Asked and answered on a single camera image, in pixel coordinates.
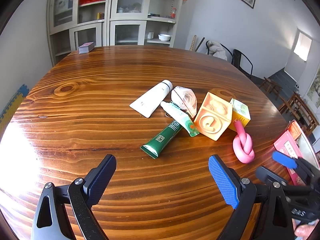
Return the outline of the person's right hand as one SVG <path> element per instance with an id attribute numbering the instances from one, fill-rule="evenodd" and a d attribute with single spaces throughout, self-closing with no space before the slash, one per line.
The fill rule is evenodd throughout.
<path id="1" fill-rule="evenodd" d="M 297 237 L 301 237 L 302 239 L 308 239 L 308 237 L 311 235 L 311 233 L 315 229 L 316 225 L 317 223 L 313 225 L 309 225 L 309 224 L 299 225 L 295 228 L 295 235 Z"/>

